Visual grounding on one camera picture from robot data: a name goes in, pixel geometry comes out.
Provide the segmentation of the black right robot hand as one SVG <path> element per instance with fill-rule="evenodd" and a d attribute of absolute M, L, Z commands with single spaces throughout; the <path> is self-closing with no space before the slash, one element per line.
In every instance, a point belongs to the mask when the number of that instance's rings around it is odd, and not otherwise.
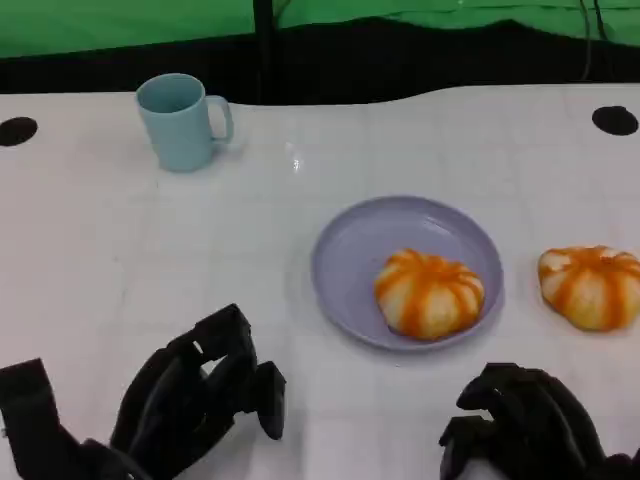
<path fill-rule="evenodd" d="M 471 461 L 488 463 L 506 479 L 581 479 L 606 459 L 584 406 L 543 370 L 489 363 L 456 405 L 491 418 L 451 418 L 439 439 L 442 479 L 459 478 Z"/>

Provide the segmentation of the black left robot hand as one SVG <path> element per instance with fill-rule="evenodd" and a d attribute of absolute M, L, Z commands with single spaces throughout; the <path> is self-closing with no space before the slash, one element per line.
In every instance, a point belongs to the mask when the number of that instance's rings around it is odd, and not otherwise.
<path fill-rule="evenodd" d="M 199 321 L 144 363 L 121 402 L 112 448 L 153 479 L 173 479 L 207 454 L 238 413 L 256 413 L 279 440 L 284 376 L 257 359 L 251 326 L 235 304 Z"/>

